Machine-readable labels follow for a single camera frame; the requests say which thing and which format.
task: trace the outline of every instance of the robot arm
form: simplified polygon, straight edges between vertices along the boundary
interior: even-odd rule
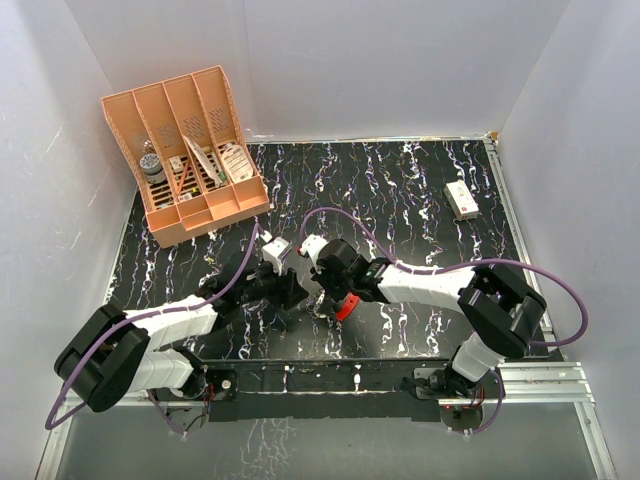
[[[160,348],[173,342],[206,335],[222,328],[230,320],[228,315],[251,301],[267,299],[275,306],[289,309],[308,297],[293,269],[285,270],[283,261],[289,243],[282,238],[272,239],[265,232],[263,259],[252,255],[239,280],[213,304],[186,311],[174,307],[201,305],[220,292],[238,270],[243,252],[227,262],[222,272],[207,279],[195,295],[160,307],[169,310],[153,318],[141,319],[112,335],[80,371],[73,390],[94,412],[102,412],[115,405],[126,393],[156,388],[172,388],[176,393],[197,395],[202,372],[197,358],[186,349]],[[100,307],[82,327],[55,362],[55,371],[67,380],[85,352],[105,331],[127,316],[150,310],[123,312],[113,304]]]
[[[447,367],[428,381],[433,391],[468,396],[506,358],[522,358],[546,309],[545,300],[504,265],[416,275],[386,258],[371,262],[341,239],[310,235],[299,253],[312,263],[312,279],[340,302],[417,302],[462,312],[473,329]]]

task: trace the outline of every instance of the orange plastic container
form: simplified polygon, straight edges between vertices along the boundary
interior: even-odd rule
[[[149,230],[169,247],[268,211],[267,189],[242,135],[229,82],[220,66],[136,88],[102,99],[107,123],[138,182]],[[189,137],[220,161],[229,142],[242,146],[254,176],[222,186],[207,176],[183,140]],[[167,180],[152,185],[140,168],[151,141]],[[179,159],[174,172],[170,159]]]

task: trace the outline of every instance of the red object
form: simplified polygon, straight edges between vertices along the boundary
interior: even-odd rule
[[[351,312],[355,310],[359,301],[360,297],[358,297],[357,295],[354,295],[353,293],[347,295],[342,309],[338,313],[336,313],[336,319],[339,322],[344,321],[349,315],[351,315]]]

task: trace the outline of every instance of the white wall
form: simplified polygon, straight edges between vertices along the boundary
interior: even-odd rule
[[[222,64],[246,135],[500,129],[568,0],[66,0],[114,89]]]
[[[133,197],[111,87],[61,0],[0,2],[0,477],[33,478],[53,362],[101,304]]]
[[[640,4],[571,2],[500,134],[510,192],[535,263],[585,297],[582,361],[623,479],[638,478]],[[563,337],[577,311],[546,288]]]

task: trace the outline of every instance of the marble tabletop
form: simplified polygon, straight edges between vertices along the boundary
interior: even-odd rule
[[[416,265],[448,266],[518,254],[484,144],[474,141],[351,142],[251,145],[272,210],[258,217],[274,236],[298,244],[305,212],[338,206],[359,218],[394,255]],[[464,180],[480,216],[457,221],[445,183]],[[161,249],[150,235],[140,196],[126,226],[111,301],[137,309],[175,301],[220,272],[246,248],[253,219]],[[308,233],[341,237],[366,257],[380,253],[347,218],[319,214]],[[427,305],[364,304],[339,323],[315,308],[319,286],[308,260],[289,255],[307,301],[280,311],[266,301],[245,305],[224,328],[187,339],[203,360],[447,358],[471,333],[462,314]]]

